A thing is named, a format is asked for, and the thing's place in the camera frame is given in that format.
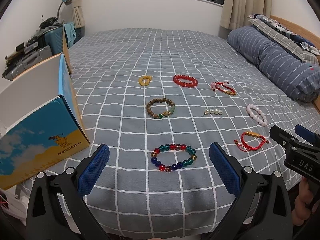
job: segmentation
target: curtain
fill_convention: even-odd
[[[271,0],[225,0],[220,25],[230,30],[248,25],[247,16],[250,14],[269,17]]]
[[[84,26],[84,18],[81,8],[82,0],[72,0],[72,18],[75,23],[75,28]]]

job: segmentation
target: bracelet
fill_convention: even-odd
[[[248,145],[245,141],[244,141],[244,136],[245,135],[249,135],[249,136],[252,136],[252,137],[256,137],[256,138],[260,138],[262,139],[262,142],[259,144],[258,147],[252,147],[250,145]],[[237,145],[237,147],[243,151],[243,152],[249,152],[249,151],[256,151],[256,150],[259,150],[263,145],[264,143],[269,143],[269,141],[262,135],[258,134],[258,133],[255,133],[255,132],[244,132],[242,135],[241,135],[241,142],[242,142],[242,145],[239,144],[238,140],[234,140],[235,144]]]
[[[185,79],[185,80],[189,80],[191,81],[190,83],[187,82],[183,82],[183,81],[180,81],[179,79]],[[189,76],[185,76],[185,75],[175,75],[173,77],[173,81],[179,85],[179,86],[182,86],[182,87],[187,87],[187,88],[194,88],[198,85],[198,80],[193,78],[193,77],[189,77]]]
[[[141,86],[149,85],[150,81],[152,80],[152,76],[142,76],[138,79],[138,82]]]
[[[236,91],[231,87],[227,87],[225,84],[229,84],[229,82],[212,82],[211,83],[211,88],[212,88],[213,91],[216,91],[216,89],[218,89],[218,90],[220,90],[221,92],[223,92],[225,94],[235,96],[236,95]],[[229,89],[231,91],[221,89],[220,87],[218,87],[219,85],[223,86],[224,88]]]
[[[261,119],[257,117],[252,110],[255,110],[258,114],[261,115]],[[259,109],[259,107],[254,106],[254,105],[247,105],[247,113],[252,117],[253,120],[257,121],[258,124],[261,124],[263,127],[267,126],[268,120],[266,118],[266,115]]]
[[[154,103],[167,103],[171,106],[169,111],[164,111],[162,114],[155,114],[154,112],[151,111],[151,106]],[[174,102],[172,102],[172,100],[169,100],[167,98],[157,98],[157,99],[152,99],[148,104],[147,104],[147,111],[148,111],[148,115],[150,115],[151,117],[153,117],[154,119],[161,119],[164,116],[169,116],[171,114],[173,114],[173,112],[176,109],[176,106],[174,105]]]
[[[160,152],[169,151],[169,150],[176,150],[176,151],[186,151],[188,152],[191,157],[187,160],[184,160],[183,162],[178,162],[177,164],[172,164],[171,166],[165,166],[161,163],[161,161],[158,161],[157,155]],[[187,167],[188,165],[191,165],[193,161],[197,159],[196,150],[192,149],[192,147],[186,146],[185,144],[166,144],[166,145],[160,145],[159,148],[155,148],[154,151],[151,153],[151,163],[153,163],[157,168],[159,168],[160,171],[175,171],[177,169],[181,170],[182,167]]]

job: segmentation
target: metal screw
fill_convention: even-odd
[[[251,173],[251,172],[252,172],[252,168],[249,167],[249,166],[245,166],[245,167],[244,167],[244,171],[245,171],[246,173]]]
[[[275,171],[275,176],[280,178],[281,177],[281,173],[279,171]]]
[[[69,167],[66,169],[66,174],[72,174],[74,170],[75,170],[74,168]]]
[[[43,172],[39,172],[38,173],[38,175],[37,175],[37,177],[40,179],[40,178],[42,178],[44,176],[44,173]]]

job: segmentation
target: gray suitcase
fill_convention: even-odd
[[[21,73],[31,68],[32,66],[38,64],[39,62],[52,56],[50,46],[45,46],[44,48],[38,49],[31,54],[27,55],[21,61],[18,62],[17,66],[11,70],[6,76],[6,79],[13,80]]]

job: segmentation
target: hand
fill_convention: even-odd
[[[313,194],[309,190],[309,184],[307,179],[302,177],[299,184],[299,196],[294,201],[295,209],[292,211],[292,223],[295,226],[301,226],[305,220],[307,220],[311,213],[315,213],[320,201],[316,202],[312,207],[312,210],[306,207],[306,204],[310,204],[313,199]]]

